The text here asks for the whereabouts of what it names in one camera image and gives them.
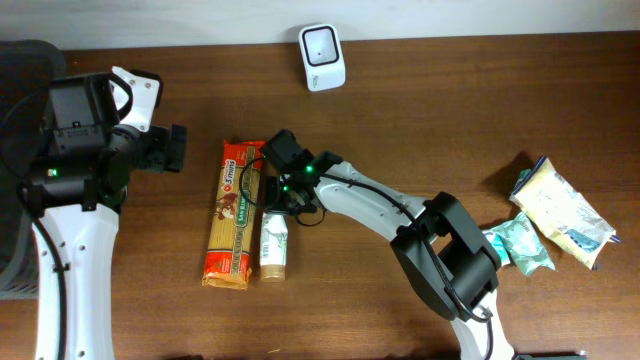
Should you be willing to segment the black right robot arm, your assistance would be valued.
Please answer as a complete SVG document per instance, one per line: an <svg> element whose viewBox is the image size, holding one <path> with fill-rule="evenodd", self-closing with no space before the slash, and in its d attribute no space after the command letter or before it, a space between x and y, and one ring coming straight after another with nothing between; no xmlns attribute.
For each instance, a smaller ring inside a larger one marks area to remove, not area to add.
<svg viewBox="0 0 640 360"><path fill-rule="evenodd" d="M346 216L387 240L420 300L449 321L463 359L513 359L497 310L501 259L461 202L391 189L342 157L313 155L282 130L261 146L276 171L267 211Z"/></svg>

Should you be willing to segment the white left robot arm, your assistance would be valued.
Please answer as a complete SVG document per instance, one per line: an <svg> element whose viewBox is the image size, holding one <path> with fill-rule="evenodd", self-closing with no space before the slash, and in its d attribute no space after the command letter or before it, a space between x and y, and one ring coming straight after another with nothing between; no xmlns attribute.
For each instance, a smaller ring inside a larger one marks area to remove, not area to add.
<svg viewBox="0 0 640 360"><path fill-rule="evenodd" d="M38 255L38 359L112 359L111 273L136 170L179 173L187 130L155 126L161 77L141 70L58 78L53 117L17 186Z"/></svg>

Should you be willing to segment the white shampoo tube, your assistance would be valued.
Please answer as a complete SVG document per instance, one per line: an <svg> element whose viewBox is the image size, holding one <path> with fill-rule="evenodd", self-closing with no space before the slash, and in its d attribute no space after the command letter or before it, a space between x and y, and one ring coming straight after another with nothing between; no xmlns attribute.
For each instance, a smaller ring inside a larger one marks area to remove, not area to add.
<svg viewBox="0 0 640 360"><path fill-rule="evenodd" d="M264 282L286 278L288 227L285 217L264 213L260 234L260 277Z"/></svg>

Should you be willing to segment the mint green foil pouch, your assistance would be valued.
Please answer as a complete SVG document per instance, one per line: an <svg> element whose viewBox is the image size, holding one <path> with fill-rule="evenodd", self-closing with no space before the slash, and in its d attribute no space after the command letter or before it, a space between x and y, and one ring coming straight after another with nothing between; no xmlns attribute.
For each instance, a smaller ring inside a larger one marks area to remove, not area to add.
<svg viewBox="0 0 640 360"><path fill-rule="evenodd" d="M525 276L531 276L540 267L556 270L533 224L524 212L489 230L503 239L511 263Z"/></svg>

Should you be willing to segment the teal tissue pack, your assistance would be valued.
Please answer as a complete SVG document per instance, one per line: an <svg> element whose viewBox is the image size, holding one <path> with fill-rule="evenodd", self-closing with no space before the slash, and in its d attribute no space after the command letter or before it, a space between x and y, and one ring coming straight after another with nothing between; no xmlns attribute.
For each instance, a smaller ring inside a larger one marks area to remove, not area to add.
<svg viewBox="0 0 640 360"><path fill-rule="evenodd" d="M511 260L505 248L503 239L492 230L484 230L483 234L486 237L486 239L489 241L489 243L492 245L494 250L497 252L501 262L501 266L504 267L504 266L510 265Z"/></svg>

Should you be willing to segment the orange spaghetti packet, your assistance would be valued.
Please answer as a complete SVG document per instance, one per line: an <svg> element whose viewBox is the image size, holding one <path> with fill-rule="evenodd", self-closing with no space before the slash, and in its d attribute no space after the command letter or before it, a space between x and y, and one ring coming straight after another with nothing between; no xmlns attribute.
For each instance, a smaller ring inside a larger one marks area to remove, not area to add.
<svg viewBox="0 0 640 360"><path fill-rule="evenodd" d="M202 284L245 290L261 183L262 141L224 143Z"/></svg>

